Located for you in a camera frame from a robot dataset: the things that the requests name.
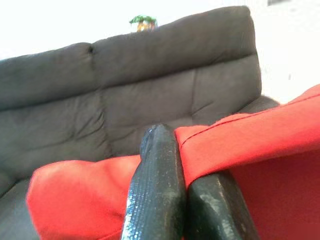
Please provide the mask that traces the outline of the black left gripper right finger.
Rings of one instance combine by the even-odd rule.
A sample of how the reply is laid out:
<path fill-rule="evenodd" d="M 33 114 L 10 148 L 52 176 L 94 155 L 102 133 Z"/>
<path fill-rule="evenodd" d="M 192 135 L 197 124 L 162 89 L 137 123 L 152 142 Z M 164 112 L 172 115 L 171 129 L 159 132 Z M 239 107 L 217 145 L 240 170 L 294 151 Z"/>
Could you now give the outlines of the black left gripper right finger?
<path fill-rule="evenodd" d="M 259 240 L 243 194 L 229 171 L 211 173 L 188 188 L 186 240 Z"/>

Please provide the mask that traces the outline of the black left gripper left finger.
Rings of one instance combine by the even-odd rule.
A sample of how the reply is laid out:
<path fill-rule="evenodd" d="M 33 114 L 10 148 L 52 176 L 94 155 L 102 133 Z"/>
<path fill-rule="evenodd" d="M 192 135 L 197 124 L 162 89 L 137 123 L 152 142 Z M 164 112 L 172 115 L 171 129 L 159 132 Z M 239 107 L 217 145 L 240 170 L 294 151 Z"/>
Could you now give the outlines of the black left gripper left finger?
<path fill-rule="evenodd" d="M 186 211 L 186 187 L 179 146 L 166 124 L 144 134 L 141 158 L 130 182 L 122 240 L 180 240 Z"/>

